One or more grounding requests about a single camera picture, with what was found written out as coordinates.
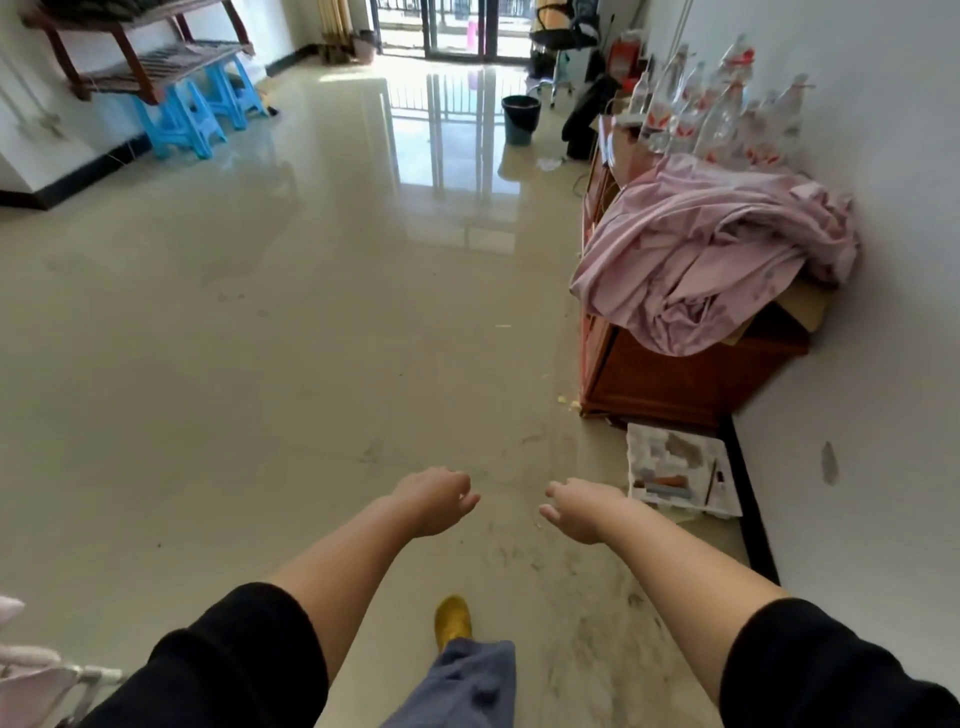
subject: black baseboard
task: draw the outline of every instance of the black baseboard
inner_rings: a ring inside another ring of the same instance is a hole
[[[730,458],[730,467],[733,470],[731,475],[736,486],[736,494],[740,498],[740,508],[743,510],[740,531],[743,534],[743,544],[747,548],[750,567],[779,585],[780,575],[777,574],[774,555],[767,542],[767,532],[760,519],[759,506],[756,505],[754,487],[750,483],[747,464],[743,461],[743,452],[740,450],[740,442],[736,439],[736,430],[730,415],[725,415],[721,419],[720,426],[717,428],[717,437],[727,446],[727,456]]]
[[[0,207],[43,209],[35,192],[10,192],[8,189],[0,189]]]
[[[283,73],[287,68],[297,65],[300,61],[310,56],[316,56],[319,53],[319,49],[316,43],[310,43],[309,45],[304,45],[302,48],[298,48],[293,53],[284,56],[281,59],[277,59],[273,63],[267,63],[267,75],[276,76]]]
[[[37,192],[5,192],[0,190],[0,205],[26,207],[27,209],[52,209],[78,192],[83,192],[107,175],[130,164],[151,149],[146,134],[135,136],[128,142],[111,149],[104,155],[75,169],[56,182],[51,182]]]

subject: pink cloth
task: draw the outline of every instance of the pink cloth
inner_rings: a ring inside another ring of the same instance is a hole
[[[851,204],[788,171],[667,157],[607,209],[570,292],[647,349],[689,356],[733,333],[805,264],[846,281],[858,249]]]

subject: bucket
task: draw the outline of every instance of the bucket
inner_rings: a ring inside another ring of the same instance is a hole
[[[503,107],[507,143],[515,147],[528,146],[540,122],[540,99],[507,96],[500,104]]]

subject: hand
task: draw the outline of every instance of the hand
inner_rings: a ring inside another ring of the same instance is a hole
[[[415,539],[443,533],[480,501],[479,494],[470,492],[470,476],[447,468],[407,475],[391,498],[410,519]]]
[[[625,497],[612,485],[591,483],[576,477],[568,478],[565,484],[550,483],[546,494],[553,498],[554,504],[544,503],[540,515],[565,536],[588,545],[603,541],[600,521],[609,509],[621,507]]]

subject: wet floor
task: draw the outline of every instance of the wet floor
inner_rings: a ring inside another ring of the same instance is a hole
[[[566,284],[588,168],[562,99],[505,150],[517,69],[422,61],[279,80],[215,159],[143,158],[47,214],[0,211],[6,640],[133,668],[404,474],[478,510],[412,544],[324,725],[372,726],[430,664],[433,609],[516,642],[516,725],[719,725],[630,575],[536,518],[545,484],[626,485],[584,422]],[[738,556],[735,525],[690,526]]]

